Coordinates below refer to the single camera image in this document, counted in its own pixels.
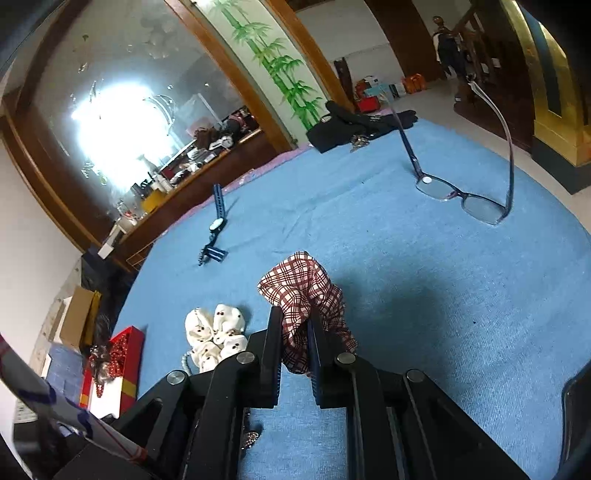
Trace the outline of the rhinestone hair clip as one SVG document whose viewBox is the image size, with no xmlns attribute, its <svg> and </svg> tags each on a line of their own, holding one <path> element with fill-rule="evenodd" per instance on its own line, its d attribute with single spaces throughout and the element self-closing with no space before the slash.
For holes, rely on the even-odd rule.
<svg viewBox="0 0 591 480">
<path fill-rule="evenodd" d="M 245 410 L 242 422 L 242 440 L 240 441 L 240 450 L 245 453 L 252 448 L 263 433 L 263 424 L 252 419 L 252 411 Z"/>
</svg>

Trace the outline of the white dotted scrunchie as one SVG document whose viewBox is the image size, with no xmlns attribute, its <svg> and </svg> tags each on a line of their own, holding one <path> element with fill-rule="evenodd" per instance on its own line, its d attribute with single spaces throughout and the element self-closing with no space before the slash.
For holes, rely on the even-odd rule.
<svg viewBox="0 0 591 480">
<path fill-rule="evenodd" d="M 182 370 L 191 375 L 189 363 L 199 374 L 214 370 L 224 359 L 245 351 L 249 340 L 245 333 L 245 317 L 236 307 L 218 304 L 211 314 L 195 308 L 184 320 L 185 337 L 190 349 L 182 356 Z"/>
</svg>

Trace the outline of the red plaid scrunchie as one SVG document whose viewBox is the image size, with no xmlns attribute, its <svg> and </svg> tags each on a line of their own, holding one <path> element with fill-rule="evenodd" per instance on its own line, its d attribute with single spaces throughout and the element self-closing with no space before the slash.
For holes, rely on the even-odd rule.
<svg viewBox="0 0 591 480">
<path fill-rule="evenodd" d="M 283 312 L 281 361 L 294 374 L 307 374 L 308 330 L 305 321 L 312 312 L 320 314 L 322 329 L 334 334 L 348 352 L 358 347 L 345 321 L 342 289 L 332 283 L 325 268 L 310 253 L 297 251 L 263 275 L 257 284 L 259 294 Z"/>
</svg>

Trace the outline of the red polka dot scrunchie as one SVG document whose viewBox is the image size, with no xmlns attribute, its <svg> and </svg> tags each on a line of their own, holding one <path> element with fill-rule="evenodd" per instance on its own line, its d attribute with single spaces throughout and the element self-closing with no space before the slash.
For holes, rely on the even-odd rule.
<svg viewBox="0 0 591 480">
<path fill-rule="evenodd" d="M 127 352 L 128 334 L 91 347 L 89 366 L 98 398 L 102 397 L 107 384 L 123 376 Z"/>
</svg>

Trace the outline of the red white gift box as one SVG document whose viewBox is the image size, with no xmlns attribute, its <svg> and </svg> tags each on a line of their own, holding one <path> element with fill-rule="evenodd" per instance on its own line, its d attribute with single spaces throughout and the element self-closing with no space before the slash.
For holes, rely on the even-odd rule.
<svg viewBox="0 0 591 480">
<path fill-rule="evenodd" d="M 144 333 L 131 326 L 91 354 L 78 404 L 98 418 L 118 418 L 136 401 Z"/>
</svg>

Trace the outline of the blue plaid shirt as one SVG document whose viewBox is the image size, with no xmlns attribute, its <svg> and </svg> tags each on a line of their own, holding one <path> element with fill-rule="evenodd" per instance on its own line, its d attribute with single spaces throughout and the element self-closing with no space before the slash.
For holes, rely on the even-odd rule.
<svg viewBox="0 0 591 480">
<path fill-rule="evenodd" d="M 78 405 L 84 379 L 82 356 L 56 343 L 51 345 L 48 356 L 47 382 L 57 393 Z"/>
</svg>

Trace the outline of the cardboard box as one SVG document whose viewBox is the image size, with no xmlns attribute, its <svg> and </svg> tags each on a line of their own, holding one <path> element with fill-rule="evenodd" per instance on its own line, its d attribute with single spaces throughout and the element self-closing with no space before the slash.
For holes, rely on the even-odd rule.
<svg viewBox="0 0 591 480">
<path fill-rule="evenodd" d="M 49 339 L 53 343 L 81 353 L 93 342 L 95 320 L 101 293 L 76 286 L 72 296 L 65 298 L 58 309 Z"/>
</svg>

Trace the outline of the blue light bedspread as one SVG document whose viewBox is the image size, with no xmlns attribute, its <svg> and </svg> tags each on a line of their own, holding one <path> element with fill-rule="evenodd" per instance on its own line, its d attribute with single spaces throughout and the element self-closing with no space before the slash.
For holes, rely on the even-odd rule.
<svg viewBox="0 0 591 480">
<path fill-rule="evenodd" d="M 221 263 L 198 265 L 215 210 L 153 245 L 119 315 L 145 333 L 138 391 L 180 365 L 184 319 L 238 307 L 297 251 L 342 289 L 359 354 L 424 371 L 533 479 L 559 467 L 561 393 L 590 359 L 590 236 L 527 174 L 426 120 L 405 136 L 308 150 L 225 197 Z"/>
</svg>

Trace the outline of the white flat box on counter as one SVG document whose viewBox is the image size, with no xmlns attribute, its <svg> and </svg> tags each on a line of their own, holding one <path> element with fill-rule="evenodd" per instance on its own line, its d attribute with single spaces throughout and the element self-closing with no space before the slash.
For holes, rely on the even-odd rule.
<svg viewBox="0 0 591 480">
<path fill-rule="evenodd" d="M 115 224 L 111 229 L 107 239 L 103 242 L 97 251 L 97 255 L 101 259 L 106 259 L 114 250 L 116 243 L 125 234 L 125 231 Z"/>
</svg>

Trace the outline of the blue striped wristwatch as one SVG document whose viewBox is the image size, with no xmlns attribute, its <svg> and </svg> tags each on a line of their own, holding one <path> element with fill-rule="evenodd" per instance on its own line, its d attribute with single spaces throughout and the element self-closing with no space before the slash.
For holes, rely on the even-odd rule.
<svg viewBox="0 0 591 480">
<path fill-rule="evenodd" d="M 211 226 L 209 226 L 208 242 L 204 245 L 204 248 L 202 248 L 199 253 L 199 266 L 204 265 L 208 261 L 221 263 L 228 255 L 228 252 L 215 246 L 219 234 L 221 234 L 226 223 L 228 223 L 221 184 L 214 184 L 212 187 L 212 192 L 216 218 L 211 223 Z"/>
</svg>

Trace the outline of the yellow box on counter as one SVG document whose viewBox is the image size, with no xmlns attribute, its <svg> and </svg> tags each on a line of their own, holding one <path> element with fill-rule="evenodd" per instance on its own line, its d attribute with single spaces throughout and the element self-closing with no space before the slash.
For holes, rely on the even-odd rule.
<svg viewBox="0 0 591 480">
<path fill-rule="evenodd" d="M 140 202 L 141 208 L 145 213 L 151 213 L 166 200 L 166 194 L 160 190 L 151 191 L 145 198 Z"/>
</svg>

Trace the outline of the wooden dresser counter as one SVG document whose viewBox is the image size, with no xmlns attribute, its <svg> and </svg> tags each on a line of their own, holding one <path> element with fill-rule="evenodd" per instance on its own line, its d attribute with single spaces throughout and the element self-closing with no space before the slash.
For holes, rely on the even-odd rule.
<svg viewBox="0 0 591 480">
<path fill-rule="evenodd" d="M 213 185 L 228 186 L 243 174 L 270 163 L 277 155 L 291 149 L 290 143 L 274 146 L 263 130 L 246 136 L 235 148 L 221 153 L 185 178 L 162 204 L 122 236 L 109 259 L 126 271 L 139 269 L 157 238 L 193 207 L 211 197 Z"/>
</svg>

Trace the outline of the black clothing pile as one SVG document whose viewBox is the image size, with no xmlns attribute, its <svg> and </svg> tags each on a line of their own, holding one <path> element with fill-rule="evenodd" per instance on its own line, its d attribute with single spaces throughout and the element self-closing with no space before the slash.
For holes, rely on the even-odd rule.
<svg viewBox="0 0 591 480">
<path fill-rule="evenodd" d="M 359 138 L 372 141 L 394 130 L 410 129 L 418 121 L 414 110 L 372 116 L 353 113 L 332 100 L 325 107 L 328 114 L 307 132 L 308 141 L 320 153 L 352 144 Z"/>
</svg>

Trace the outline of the bamboo wall painting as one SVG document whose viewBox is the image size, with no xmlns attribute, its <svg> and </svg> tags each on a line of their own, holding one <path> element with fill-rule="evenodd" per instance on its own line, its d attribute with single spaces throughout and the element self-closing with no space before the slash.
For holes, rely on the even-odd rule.
<svg viewBox="0 0 591 480">
<path fill-rule="evenodd" d="M 214 1 L 213 8 L 231 25 L 232 40 L 249 47 L 252 60 L 270 75 L 280 90 L 280 103 L 290 105 L 291 117 L 300 120 L 306 132 L 318 124 L 324 100 L 317 89 L 301 79 L 304 60 L 288 53 L 287 36 L 276 33 L 269 22 L 250 19 L 245 1 Z"/>
</svg>

